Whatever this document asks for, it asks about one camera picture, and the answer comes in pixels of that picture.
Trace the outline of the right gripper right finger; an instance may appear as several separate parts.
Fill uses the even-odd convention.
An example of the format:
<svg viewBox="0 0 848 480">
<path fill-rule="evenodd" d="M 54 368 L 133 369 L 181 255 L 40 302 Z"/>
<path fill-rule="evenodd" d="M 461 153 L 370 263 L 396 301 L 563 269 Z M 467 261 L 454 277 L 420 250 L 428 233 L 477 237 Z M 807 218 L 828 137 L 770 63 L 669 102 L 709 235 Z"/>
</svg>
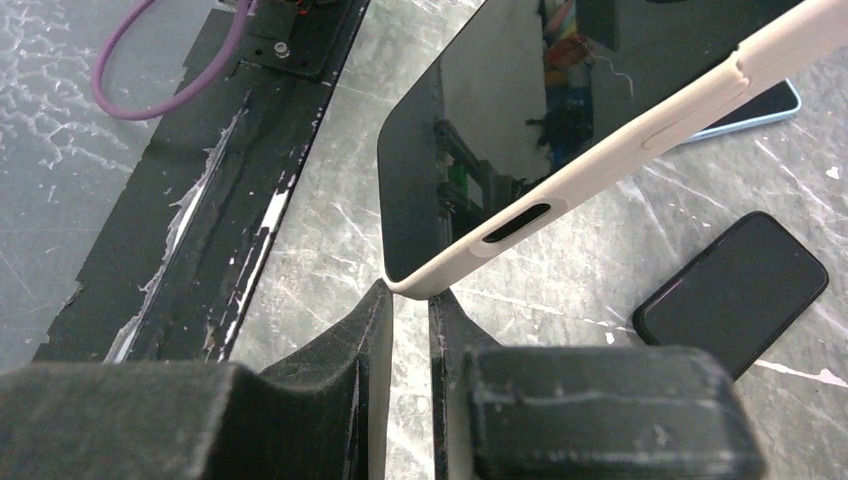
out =
<svg viewBox="0 0 848 480">
<path fill-rule="evenodd" d="M 762 479 L 730 377 L 689 347 L 505 346 L 428 302 L 440 479 Z"/>
</svg>

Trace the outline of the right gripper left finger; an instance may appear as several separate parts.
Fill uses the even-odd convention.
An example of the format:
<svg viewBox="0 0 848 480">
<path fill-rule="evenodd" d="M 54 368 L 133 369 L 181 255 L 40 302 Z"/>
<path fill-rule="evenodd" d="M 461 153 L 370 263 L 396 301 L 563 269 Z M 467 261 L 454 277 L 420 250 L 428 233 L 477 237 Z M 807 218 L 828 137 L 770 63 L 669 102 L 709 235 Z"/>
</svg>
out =
<svg viewBox="0 0 848 480">
<path fill-rule="evenodd" d="M 260 372 L 235 363 L 33 363 L 1 377 L 5 479 L 381 479 L 393 298 Z"/>
</svg>

